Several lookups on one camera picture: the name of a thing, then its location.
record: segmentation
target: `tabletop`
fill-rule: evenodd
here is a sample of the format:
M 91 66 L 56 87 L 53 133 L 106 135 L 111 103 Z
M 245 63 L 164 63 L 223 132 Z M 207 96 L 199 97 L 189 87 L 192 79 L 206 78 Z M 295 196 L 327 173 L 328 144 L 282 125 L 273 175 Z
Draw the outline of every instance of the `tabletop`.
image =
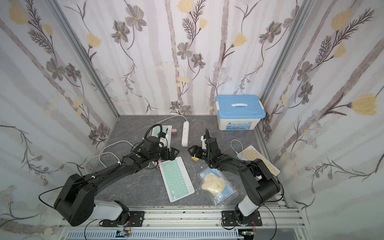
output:
M 119 140 L 127 140 L 132 144 L 140 142 L 149 127 L 167 117 L 169 116 L 120 116 L 110 134 L 106 146 Z M 200 137 L 205 134 L 205 128 L 208 128 L 211 137 L 215 137 L 217 139 L 218 146 L 222 153 L 236 157 L 236 153 L 230 146 L 230 142 L 233 139 L 239 140 L 243 144 L 244 149 L 249 145 L 252 145 L 260 151 L 254 131 L 220 131 L 218 129 L 217 117 L 212 115 L 193 115 L 186 117 L 189 121 L 188 147 L 193 145 L 201 146 L 202 142 Z M 174 117 L 162 122 L 161 124 L 172 125 L 172 128 L 177 129 L 177 136 L 171 137 L 171 146 L 180 150 L 179 156 L 182 157 L 184 163 L 189 163 L 193 166 L 185 164 L 190 179 L 193 181 L 195 193 L 171 203 L 161 176 L 161 171 L 154 168 L 143 169 L 135 174 L 120 179 L 102 190 L 97 196 L 95 196 L 95 199 L 104 201 L 119 200 L 126 206 L 214 205 L 210 193 L 200 189 L 202 180 L 199 177 L 199 172 L 206 169 L 208 165 L 202 159 L 199 159 L 198 161 L 192 160 L 190 154 L 188 153 L 188 148 L 181 146 L 184 121 L 185 119 L 183 117 Z M 232 146 L 237 152 L 241 152 L 242 147 L 239 142 L 233 141 Z M 130 153 L 130 150 L 131 145 L 126 142 L 121 142 L 106 148 L 104 152 L 113 152 L 121 159 L 122 156 Z M 101 159 L 107 166 L 110 166 L 116 161 L 116 159 L 110 154 L 103 155 Z M 99 163 L 95 169 L 100 170 L 102 168 L 104 167 Z M 230 172 L 223 172 L 223 174 L 239 193 L 239 195 L 231 200 L 227 205 L 237 205 L 246 196 L 241 179 L 239 176 Z

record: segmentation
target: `cream keyboard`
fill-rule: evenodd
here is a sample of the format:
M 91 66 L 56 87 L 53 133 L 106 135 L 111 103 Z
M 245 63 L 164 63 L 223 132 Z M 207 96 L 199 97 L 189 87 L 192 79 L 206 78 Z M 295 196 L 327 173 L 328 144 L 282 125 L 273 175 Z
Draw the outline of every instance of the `cream keyboard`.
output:
M 257 158 L 261 159 L 268 170 L 275 176 L 280 173 L 280 170 L 277 169 L 270 161 L 268 161 L 259 151 L 256 150 L 252 145 L 244 149 L 242 152 L 237 154 L 237 157 L 241 160 L 253 161 Z

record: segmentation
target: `plastic storage box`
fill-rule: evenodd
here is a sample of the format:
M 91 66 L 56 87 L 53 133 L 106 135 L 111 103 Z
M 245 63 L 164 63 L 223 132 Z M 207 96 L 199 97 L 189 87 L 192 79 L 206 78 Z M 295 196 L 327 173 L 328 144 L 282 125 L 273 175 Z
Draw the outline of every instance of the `plastic storage box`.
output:
M 264 107 L 256 95 L 218 95 L 215 112 L 220 130 L 253 130 L 265 118 Z

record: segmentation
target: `keyboard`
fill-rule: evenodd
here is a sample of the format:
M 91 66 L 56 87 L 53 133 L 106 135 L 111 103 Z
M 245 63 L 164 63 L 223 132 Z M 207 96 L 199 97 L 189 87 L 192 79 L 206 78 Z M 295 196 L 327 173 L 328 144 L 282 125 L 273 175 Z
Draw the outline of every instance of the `keyboard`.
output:
M 177 201 L 195 192 L 181 157 L 160 163 L 161 175 L 170 202 Z
M 280 173 L 280 170 L 277 169 L 270 161 L 268 161 L 259 151 L 256 150 L 252 145 L 244 149 L 242 152 L 237 154 L 238 158 L 241 158 L 241 160 L 247 160 L 247 161 L 253 161 L 255 159 L 261 159 L 268 170 L 275 176 L 277 176 Z

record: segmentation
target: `wall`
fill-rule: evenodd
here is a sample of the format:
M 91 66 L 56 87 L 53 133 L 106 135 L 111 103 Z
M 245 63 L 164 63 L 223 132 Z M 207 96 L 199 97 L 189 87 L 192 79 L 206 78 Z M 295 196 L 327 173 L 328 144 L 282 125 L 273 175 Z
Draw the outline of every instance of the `wall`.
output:
M 120 114 L 261 95 L 302 1 L 58 0 Z
M 265 103 L 264 136 L 314 240 L 384 233 L 383 11 L 316 1 Z
M 0 6 L 0 238 L 51 239 L 38 195 L 84 174 L 115 119 L 44 1 Z

